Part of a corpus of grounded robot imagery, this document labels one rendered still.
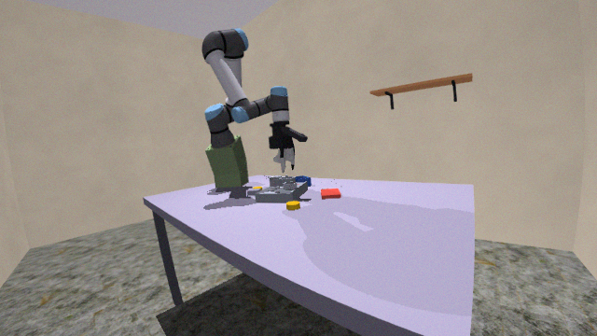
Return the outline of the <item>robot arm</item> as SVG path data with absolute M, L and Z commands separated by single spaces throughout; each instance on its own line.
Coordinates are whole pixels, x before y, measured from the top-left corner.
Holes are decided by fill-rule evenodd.
M 234 121 L 243 123 L 270 112 L 274 122 L 290 120 L 287 88 L 284 86 L 272 87 L 271 95 L 248 101 L 241 88 L 242 57 L 247 49 L 248 39 L 241 29 L 213 31 L 202 42 L 203 58 L 211 65 L 228 96 L 224 106 L 212 105 L 204 112 L 214 148 L 226 147 L 235 141 L 229 130 L 229 123 Z

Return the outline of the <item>grey gear with red arrow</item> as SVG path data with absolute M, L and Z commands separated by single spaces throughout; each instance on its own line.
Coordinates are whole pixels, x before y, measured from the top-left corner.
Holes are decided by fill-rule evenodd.
M 283 188 L 284 189 L 295 189 L 297 188 L 297 182 L 285 182 L 283 183 Z

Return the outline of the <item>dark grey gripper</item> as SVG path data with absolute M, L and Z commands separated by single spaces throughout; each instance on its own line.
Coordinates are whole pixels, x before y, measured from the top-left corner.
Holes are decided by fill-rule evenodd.
M 295 166 L 295 147 L 292 137 L 281 132 L 282 127 L 288 124 L 288 120 L 275 121 L 270 124 L 270 127 L 272 127 L 273 130 L 272 136 L 269 137 L 270 149 L 280 148 L 278 150 L 278 155 L 273 158 L 273 161 L 281 163 L 282 173 L 285 171 L 286 161 L 291 161 L 292 170 L 294 170 Z

